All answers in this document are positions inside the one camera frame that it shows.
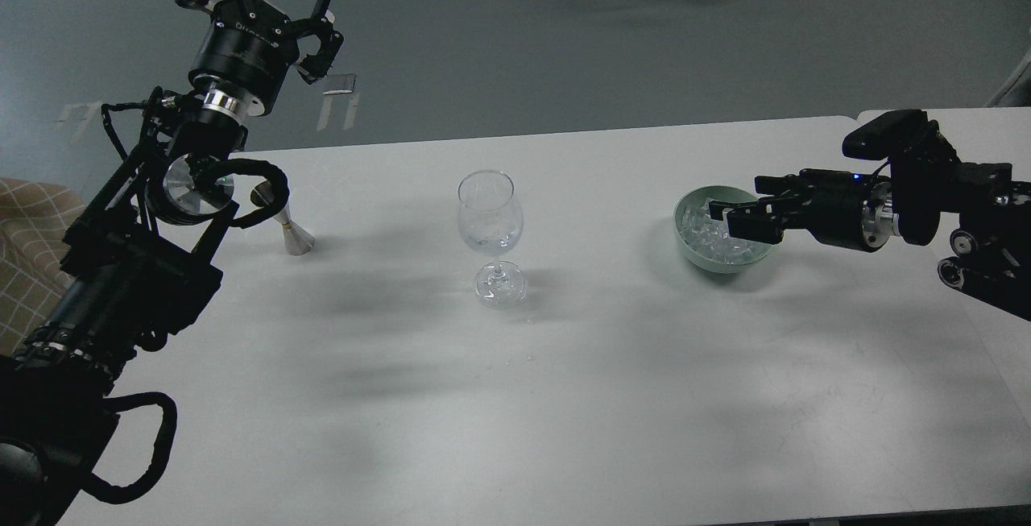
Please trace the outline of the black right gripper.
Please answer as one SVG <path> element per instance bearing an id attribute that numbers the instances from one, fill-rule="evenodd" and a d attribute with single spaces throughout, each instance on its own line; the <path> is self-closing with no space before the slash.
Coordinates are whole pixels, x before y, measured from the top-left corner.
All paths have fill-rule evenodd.
<path id="1" fill-rule="evenodd" d="M 802 169 L 758 175 L 755 201 L 710 201 L 708 211 L 733 238 L 777 246 L 785 232 L 804 230 L 825 246 L 876 253 L 895 235 L 890 180 L 866 180 L 847 171 Z M 802 195 L 788 196 L 790 193 Z"/>

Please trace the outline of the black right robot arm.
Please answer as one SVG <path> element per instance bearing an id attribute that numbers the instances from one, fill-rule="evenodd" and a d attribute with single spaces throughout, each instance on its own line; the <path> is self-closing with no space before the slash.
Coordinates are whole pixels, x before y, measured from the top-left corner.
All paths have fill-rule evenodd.
<path id="1" fill-rule="evenodd" d="M 841 144 L 850 159 L 876 160 L 880 171 L 858 174 L 806 168 L 759 175 L 758 200 L 714 200 L 711 217 L 734 238 L 780 243 L 803 230 L 825 246 L 876 253 L 891 238 L 928 246 L 943 213 L 956 215 L 951 256 L 938 262 L 950 290 L 1029 317 L 1029 185 L 1009 163 L 964 162 L 923 111 L 880 116 Z"/>

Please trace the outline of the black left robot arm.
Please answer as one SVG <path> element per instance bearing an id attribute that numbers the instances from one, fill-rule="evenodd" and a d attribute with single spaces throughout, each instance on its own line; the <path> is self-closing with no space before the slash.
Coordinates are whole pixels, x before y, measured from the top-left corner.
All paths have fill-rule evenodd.
<path id="1" fill-rule="evenodd" d="M 209 17 L 191 89 L 101 106 L 121 163 L 64 234 L 68 291 L 2 358 L 4 525 L 56 525 L 81 493 L 133 503 L 163 476 L 176 401 L 114 384 L 209 306 L 229 229 L 287 210 L 286 173 L 237 152 L 290 68 L 307 85 L 330 71 L 343 45 L 331 2 L 292 19 L 266 0 L 176 0 Z"/>

